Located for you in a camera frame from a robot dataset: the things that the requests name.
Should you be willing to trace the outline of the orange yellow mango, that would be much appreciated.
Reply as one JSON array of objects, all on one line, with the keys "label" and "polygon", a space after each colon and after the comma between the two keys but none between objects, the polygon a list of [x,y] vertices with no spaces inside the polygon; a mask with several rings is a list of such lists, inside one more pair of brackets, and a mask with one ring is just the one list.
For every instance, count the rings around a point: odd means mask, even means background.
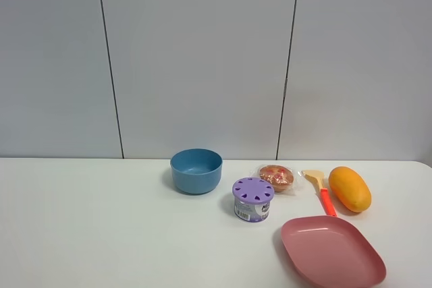
[{"label": "orange yellow mango", "polygon": [[334,195],[348,210],[361,213],[371,206],[371,191],[363,178],[353,169],[334,168],[329,174],[328,182]]}]

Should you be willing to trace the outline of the blue bowl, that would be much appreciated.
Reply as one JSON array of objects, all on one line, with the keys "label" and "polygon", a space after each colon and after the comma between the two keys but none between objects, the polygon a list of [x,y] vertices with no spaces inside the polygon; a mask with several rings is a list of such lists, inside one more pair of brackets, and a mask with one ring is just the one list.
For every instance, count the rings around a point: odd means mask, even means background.
[{"label": "blue bowl", "polygon": [[222,157],[204,148],[192,148],[176,153],[170,160],[175,186],[192,195],[213,191],[221,179]]}]

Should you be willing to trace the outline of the purple air freshener can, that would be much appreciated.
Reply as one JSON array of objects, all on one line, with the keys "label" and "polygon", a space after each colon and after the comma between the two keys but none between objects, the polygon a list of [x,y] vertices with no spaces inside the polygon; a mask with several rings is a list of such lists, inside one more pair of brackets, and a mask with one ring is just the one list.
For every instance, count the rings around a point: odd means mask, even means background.
[{"label": "purple air freshener can", "polygon": [[234,213],[243,221],[259,223],[269,216],[275,191],[270,183],[258,177],[245,177],[232,186]]}]

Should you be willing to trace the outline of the wrapped pastry tart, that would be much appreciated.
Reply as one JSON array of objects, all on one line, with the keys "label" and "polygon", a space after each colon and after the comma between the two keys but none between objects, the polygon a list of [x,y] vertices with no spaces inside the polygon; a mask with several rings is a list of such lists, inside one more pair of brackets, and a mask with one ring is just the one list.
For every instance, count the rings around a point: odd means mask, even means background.
[{"label": "wrapped pastry tart", "polygon": [[304,182],[295,169],[275,164],[259,165],[250,172],[250,176],[269,183],[277,195],[295,196]]}]

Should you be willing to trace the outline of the pink rectangular plate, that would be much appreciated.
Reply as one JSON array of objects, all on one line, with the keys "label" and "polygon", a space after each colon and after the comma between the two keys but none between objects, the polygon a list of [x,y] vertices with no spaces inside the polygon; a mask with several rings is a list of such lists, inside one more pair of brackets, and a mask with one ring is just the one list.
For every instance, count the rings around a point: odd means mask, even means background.
[{"label": "pink rectangular plate", "polygon": [[281,240],[295,270],[316,287],[374,287],[386,278],[380,255],[344,219],[291,219],[281,227]]}]

